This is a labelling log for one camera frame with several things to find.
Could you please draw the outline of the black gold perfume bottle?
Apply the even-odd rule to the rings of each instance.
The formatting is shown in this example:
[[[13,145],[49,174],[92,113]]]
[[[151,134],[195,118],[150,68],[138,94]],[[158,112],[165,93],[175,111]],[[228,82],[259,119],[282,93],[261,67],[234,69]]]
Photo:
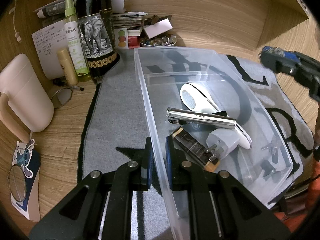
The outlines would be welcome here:
[[[175,129],[171,133],[171,137],[173,141],[205,171],[214,172],[217,169],[223,148],[218,147],[217,144],[205,148],[183,127]]]

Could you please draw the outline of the white handwritten note paper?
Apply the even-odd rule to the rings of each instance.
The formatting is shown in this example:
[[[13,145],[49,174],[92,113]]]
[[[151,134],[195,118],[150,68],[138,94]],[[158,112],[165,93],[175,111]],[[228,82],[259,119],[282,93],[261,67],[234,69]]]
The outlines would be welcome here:
[[[64,76],[56,52],[67,47],[63,20],[42,28],[31,35],[42,67],[48,80]]]

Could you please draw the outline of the white bowl of trinkets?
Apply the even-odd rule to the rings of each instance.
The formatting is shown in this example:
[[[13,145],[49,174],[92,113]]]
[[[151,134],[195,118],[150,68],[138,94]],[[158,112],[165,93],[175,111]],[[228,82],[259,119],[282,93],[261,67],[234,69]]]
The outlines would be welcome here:
[[[140,38],[140,45],[143,47],[170,47],[174,46],[176,42],[177,37],[175,35]]]

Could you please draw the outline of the stack of books and papers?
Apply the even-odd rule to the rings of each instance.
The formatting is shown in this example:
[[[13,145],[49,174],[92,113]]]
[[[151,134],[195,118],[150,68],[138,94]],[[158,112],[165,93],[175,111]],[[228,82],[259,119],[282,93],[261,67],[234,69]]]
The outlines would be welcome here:
[[[114,29],[126,29],[129,36],[139,37],[142,33],[144,20],[147,12],[125,12],[113,14],[112,21]]]

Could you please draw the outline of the grey mat with black letters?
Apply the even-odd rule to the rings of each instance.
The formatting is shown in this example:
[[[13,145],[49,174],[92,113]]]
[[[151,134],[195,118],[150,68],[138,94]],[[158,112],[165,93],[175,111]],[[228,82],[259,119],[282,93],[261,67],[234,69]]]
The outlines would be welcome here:
[[[313,147],[313,134],[278,85],[274,73],[261,64],[226,55],[275,122],[289,150],[293,169],[272,206],[303,173]],[[143,149],[150,136],[143,94],[136,73],[135,50],[125,50],[120,62],[97,86],[87,115],[79,151],[80,178],[91,171],[107,173],[130,161],[116,147]],[[132,239],[174,239],[155,164],[151,187],[133,196]]]

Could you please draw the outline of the dark wine bottle elephant label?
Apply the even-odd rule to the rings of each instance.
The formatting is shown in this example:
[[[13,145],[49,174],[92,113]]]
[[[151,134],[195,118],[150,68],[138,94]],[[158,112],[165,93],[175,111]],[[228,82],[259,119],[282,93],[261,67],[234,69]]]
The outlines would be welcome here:
[[[76,0],[78,26],[89,73],[95,84],[120,60],[115,48],[111,0]]]

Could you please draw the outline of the small round mirror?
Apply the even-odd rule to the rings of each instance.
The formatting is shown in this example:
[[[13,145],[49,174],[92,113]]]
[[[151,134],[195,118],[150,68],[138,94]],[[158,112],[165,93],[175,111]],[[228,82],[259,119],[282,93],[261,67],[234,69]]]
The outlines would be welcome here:
[[[27,188],[24,173],[18,165],[11,167],[8,180],[13,198],[17,202],[22,203],[25,200]]]

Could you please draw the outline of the white folded card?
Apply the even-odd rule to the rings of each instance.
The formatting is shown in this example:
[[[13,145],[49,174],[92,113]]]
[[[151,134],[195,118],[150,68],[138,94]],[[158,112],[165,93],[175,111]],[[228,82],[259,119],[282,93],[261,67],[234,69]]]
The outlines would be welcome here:
[[[157,35],[160,35],[166,31],[171,30],[173,27],[170,23],[170,21],[166,18],[164,20],[161,20],[154,25],[148,25],[144,27],[144,31],[148,38],[153,38]]]

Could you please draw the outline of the black pen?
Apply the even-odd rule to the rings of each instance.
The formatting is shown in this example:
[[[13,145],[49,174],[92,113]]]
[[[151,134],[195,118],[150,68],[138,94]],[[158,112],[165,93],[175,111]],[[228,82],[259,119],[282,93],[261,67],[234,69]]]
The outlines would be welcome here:
[[[76,85],[70,85],[66,79],[53,79],[52,80],[53,85],[56,85],[58,87],[65,87],[65,88],[70,88],[72,90],[79,90],[79,91],[84,91],[84,87],[76,86]]]

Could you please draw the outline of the red small box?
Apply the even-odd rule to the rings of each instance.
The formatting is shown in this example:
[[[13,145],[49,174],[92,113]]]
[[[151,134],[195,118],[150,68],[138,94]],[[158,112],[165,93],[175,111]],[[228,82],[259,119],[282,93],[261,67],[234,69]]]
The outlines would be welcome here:
[[[138,36],[129,36],[128,37],[129,49],[139,48],[140,40]]]

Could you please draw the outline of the silver metal flashlight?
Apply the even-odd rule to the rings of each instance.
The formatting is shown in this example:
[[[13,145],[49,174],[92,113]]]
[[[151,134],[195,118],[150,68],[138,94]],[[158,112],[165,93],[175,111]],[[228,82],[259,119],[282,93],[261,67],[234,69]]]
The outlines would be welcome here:
[[[188,110],[167,108],[166,116],[173,124],[186,124],[195,122],[203,125],[216,126],[219,128],[235,129],[236,120],[217,114],[198,113]]]

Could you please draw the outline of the white power adapter plug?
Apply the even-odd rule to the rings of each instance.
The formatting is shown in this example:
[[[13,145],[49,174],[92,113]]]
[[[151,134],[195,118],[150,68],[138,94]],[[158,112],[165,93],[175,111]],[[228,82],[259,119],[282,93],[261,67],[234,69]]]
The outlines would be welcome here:
[[[240,137],[234,129],[218,128],[209,133],[206,145],[214,157],[222,160],[238,146],[239,141]]]

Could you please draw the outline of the gold cylindrical tube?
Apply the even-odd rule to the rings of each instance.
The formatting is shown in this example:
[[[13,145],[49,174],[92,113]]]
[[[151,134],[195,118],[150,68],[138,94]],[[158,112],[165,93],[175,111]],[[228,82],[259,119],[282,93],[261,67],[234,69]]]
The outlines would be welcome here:
[[[78,78],[73,66],[72,59],[69,55],[67,48],[60,48],[57,52],[57,58],[59,60],[60,66],[65,74],[67,83],[70,86],[75,86],[78,84]]]

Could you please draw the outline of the white handheld beauty device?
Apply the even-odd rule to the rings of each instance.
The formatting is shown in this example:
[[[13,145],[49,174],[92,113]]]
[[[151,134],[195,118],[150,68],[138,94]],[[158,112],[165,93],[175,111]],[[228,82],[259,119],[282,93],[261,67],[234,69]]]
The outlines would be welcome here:
[[[207,114],[222,113],[222,110],[214,102],[206,86],[201,83],[187,82],[180,88],[180,97],[184,105],[193,112]],[[240,141],[239,146],[244,149],[251,149],[253,142],[249,134],[236,123],[235,131]]]

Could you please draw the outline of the fruit picture card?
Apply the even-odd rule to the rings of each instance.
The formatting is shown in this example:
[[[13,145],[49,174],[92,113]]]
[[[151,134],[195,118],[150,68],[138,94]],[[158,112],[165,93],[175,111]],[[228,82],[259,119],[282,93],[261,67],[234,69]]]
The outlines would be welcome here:
[[[129,48],[127,28],[114,29],[114,35],[115,35],[115,45],[117,49]]]

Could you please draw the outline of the blue cartoon sticker card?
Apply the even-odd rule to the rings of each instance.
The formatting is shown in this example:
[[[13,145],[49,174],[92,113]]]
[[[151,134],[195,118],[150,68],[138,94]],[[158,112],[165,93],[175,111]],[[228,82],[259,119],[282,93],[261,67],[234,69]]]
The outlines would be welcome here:
[[[8,184],[12,206],[26,219],[38,222],[40,154],[35,149],[35,140],[17,142],[12,157]]]

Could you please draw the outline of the green spray bottle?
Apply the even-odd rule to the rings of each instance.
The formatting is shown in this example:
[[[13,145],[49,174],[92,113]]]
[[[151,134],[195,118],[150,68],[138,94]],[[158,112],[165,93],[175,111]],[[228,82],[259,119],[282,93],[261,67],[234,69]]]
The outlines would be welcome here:
[[[78,18],[74,0],[65,0],[64,31],[68,50],[78,78],[83,81],[89,76],[89,70],[82,49],[82,39],[79,33]]]

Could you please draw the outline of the clear plastic storage bin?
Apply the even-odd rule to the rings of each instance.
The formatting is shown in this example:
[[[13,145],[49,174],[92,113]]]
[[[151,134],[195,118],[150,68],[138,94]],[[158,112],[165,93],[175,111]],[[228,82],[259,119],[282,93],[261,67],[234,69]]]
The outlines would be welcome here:
[[[253,146],[236,147],[220,163],[219,169],[231,173],[266,207],[281,192],[293,162],[275,122],[245,83],[226,55],[213,50],[187,47],[137,48],[136,73],[140,81],[165,207],[174,239],[188,239],[187,196],[173,193],[165,168],[165,139],[175,129],[166,110],[184,108],[180,89],[195,82],[208,89],[218,108],[237,120],[251,137]]]

